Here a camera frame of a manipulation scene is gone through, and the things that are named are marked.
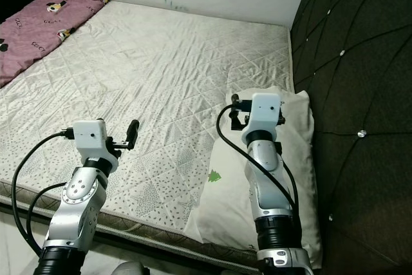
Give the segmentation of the white pillow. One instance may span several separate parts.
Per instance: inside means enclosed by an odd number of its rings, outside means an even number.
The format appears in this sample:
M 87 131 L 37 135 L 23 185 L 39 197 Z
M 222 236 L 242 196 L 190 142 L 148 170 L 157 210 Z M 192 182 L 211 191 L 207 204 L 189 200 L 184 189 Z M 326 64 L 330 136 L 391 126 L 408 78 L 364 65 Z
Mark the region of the white pillow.
M 283 146 L 283 160 L 298 186 L 301 246 L 306 249 L 313 269 L 322 267 L 322 242 L 317 216 L 317 178 L 312 160 L 314 119 L 307 92 L 292 93 L 272 86 L 266 93 L 278 93 L 285 124 L 276 128 L 277 142 Z M 245 178 L 245 159 L 216 138 L 210 155 L 208 177 L 193 211 L 189 230 L 197 230 L 204 243 L 239 249 L 254 255 L 256 232 L 251 213 L 250 184 Z

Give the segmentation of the white quilted mattress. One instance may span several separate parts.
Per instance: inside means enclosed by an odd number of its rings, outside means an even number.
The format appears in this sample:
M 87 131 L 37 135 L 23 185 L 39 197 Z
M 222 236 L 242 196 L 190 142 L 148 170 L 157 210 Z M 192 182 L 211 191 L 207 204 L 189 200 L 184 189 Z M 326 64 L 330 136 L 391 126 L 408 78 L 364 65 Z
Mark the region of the white quilted mattress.
M 109 176 L 99 231 L 240 273 L 249 245 L 201 243 L 185 232 L 208 178 L 217 115 L 233 93 L 292 91 L 288 30 L 117 1 L 0 90 L 0 202 L 13 172 L 45 137 L 103 119 L 135 148 Z

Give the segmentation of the grey robot left leg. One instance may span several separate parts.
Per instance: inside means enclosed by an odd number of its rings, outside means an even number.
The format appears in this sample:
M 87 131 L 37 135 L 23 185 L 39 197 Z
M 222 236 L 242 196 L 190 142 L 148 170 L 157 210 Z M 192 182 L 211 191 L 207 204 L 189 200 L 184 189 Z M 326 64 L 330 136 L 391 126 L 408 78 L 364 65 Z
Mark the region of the grey robot left leg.
M 115 267 L 111 275 L 148 275 L 148 269 L 140 262 L 124 262 Z

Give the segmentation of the dark tufted headboard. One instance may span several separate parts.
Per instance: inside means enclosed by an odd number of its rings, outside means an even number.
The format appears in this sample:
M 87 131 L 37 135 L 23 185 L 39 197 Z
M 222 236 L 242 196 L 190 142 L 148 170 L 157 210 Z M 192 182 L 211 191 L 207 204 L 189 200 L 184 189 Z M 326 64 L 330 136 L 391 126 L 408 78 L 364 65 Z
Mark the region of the dark tufted headboard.
M 412 0 L 301 0 L 321 272 L 412 275 Z

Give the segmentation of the purple cartoon print blanket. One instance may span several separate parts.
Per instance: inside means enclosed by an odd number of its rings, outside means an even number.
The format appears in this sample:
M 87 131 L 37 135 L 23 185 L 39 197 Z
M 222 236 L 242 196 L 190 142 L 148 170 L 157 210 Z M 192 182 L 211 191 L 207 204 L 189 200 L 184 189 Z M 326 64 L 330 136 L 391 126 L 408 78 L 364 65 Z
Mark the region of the purple cartoon print blanket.
M 33 0 L 0 25 L 0 87 L 54 51 L 109 0 Z

